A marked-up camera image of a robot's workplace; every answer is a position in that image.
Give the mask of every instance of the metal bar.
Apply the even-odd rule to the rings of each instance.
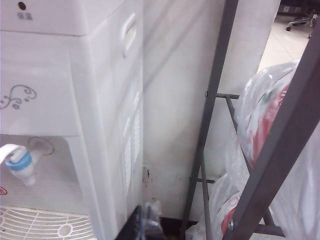
[[[235,129],[235,132],[237,132],[238,131],[238,124],[235,121],[235,108],[234,108],[234,106],[232,104],[232,101],[231,101],[230,97],[228,97],[228,94],[226,94],[226,96],[225,96],[225,101],[226,101],[226,104],[228,106],[231,118],[232,118],[232,123],[233,123],[234,129]],[[249,174],[251,174],[252,167],[251,167],[251,165],[250,165],[250,163],[249,163],[249,161],[248,161],[248,159],[247,159],[247,157],[246,157],[246,155],[245,155],[245,153],[244,153],[244,151],[243,151],[241,146],[240,146],[240,148],[241,148],[241,151],[242,151],[242,155],[243,155],[246,167],[248,168],[248,172],[249,172]]]
[[[238,99],[240,97],[240,95],[236,95],[236,94],[227,94],[227,93],[217,93],[216,94],[217,98],[225,99],[227,96],[229,96],[231,99]]]
[[[197,183],[202,183],[202,179],[201,178],[198,178],[196,181],[197,181]],[[206,182],[208,184],[214,184],[216,181],[207,179]]]
[[[235,121],[235,108],[234,108],[234,106],[232,104],[232,101],[231,101],[229,95],[225,96],[225,101],[226,101],[226,104],[228,106],[228,109],[229,109],[229,112],[230,112],[230,115],[231,115],[231,119],[232,119],[232,123],[233,123],[234,129],[235,129],[235,132],[237,132],[238,131],[238,124]]]
[[[212,240],[211,222],[209,213],[209,191],[206,177],[205,159],[202,155],[201,161],[201,178],[202,178],[202,193],[203,193],[203,206],[204,206],[204,223],[205,223],[205,236],[206,240]]]
[[[272,225],[264,225],[259,224],[254,231],[256,234],[267,234],[267,235],[274,235],[279,237],[286,237],[282,232],[281,227],[279,226],[272,226]]]
[[[237,5],[238,5],[238,0],[226,0],[223,8],[223,14],[222,14],[221,24],[219,29],[219,36],[216,43],[214,59],[212,63],[211,74],[210,74],[210,79],[209,79],[209,84],[207,89],[207,96],[205,98],[204,109],[202,112],[202,120],[201,120],[199,137],[198,137],[197,146],[196,146],[196,157],[194,158],[194,161],[193,161],[191,180],[189,182],[188,193],[187,193],[186,203],[185,203],[184,212],[183,212],[179,240],[185,239],[185,232],[188,226],[189,215],[191,211],[191,206],[192,206],[196,184],[197,184],[197,178],[199,174],[199,168],[201,164],[197,155],[199,154],[200,151],[203,151],[206,144],[211,117],[212,117],[212,113],[215,106],[218,86],[221,78],[221,73],[224,67],[230,35],[231,35],[232,27],[234,24]]]
[[[226,101],[226,104],[228,106],[231,118],[232,118],[232,122],[233,122],[233,126],[234,126],[234,129],[235,129],[235,132],[237,132],[238,125],[237,125],[237,123],[235,121],[235,108],[234,108],[234,106],[232,104],[232,101],[231,101],[231,99],[230,99],[228,94],[225,95],[225,101]],[[250,163],[249,163],[249,161],[248,161],[248,159],[247,159],[247,157],[246,157],[246,155],[245,155],[245,153],[244,153],[244,151],[243,151],[241,146],[240,146],[240,148],[241,148],[241,151],[242,151],[242,155],[243,155],[246,167],[248,168],[249,174],[251,174],[253,169],[252,169],[252,167],[251,167],[251,165],[250,165]],[[265,211],[265,213],[263,215],[263,220],[264,220],[264,223],[266,225],[275,226],[275,222],[272,219],[272,216],[271,216],[269,208],[267,208],[267,210]]]
[[[320,24],[315,26],[286,97],[223,240],[248,240],[320,120]]]

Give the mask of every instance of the tiled floor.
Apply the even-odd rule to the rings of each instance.
[[[258,72],[266,67],[283,64],[300,59],[308,43],[308,36],[313,28],[309,26],[292,26],[286,31],[288,22],[293,18],[277,16],[271,28]]]

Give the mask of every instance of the white tap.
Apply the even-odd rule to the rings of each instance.
[[[35,164],[41,156],[49,155],[54,150],[52,144],[42,137],[30,138],[29,145],[32,148],[30,152],[27,151],[25,146],[11,143],[0,147],[0,163],[5,161],[10,172],[27,186],[36,182],[34,176]]]

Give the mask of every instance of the white water dispenser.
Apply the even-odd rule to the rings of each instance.
[[[1,239],[114,239],[141,203],[142,0],[0,7]]]

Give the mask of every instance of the drip tray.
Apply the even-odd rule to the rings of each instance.
[[[96,240],[87,215],[1,206],[1,240]]]

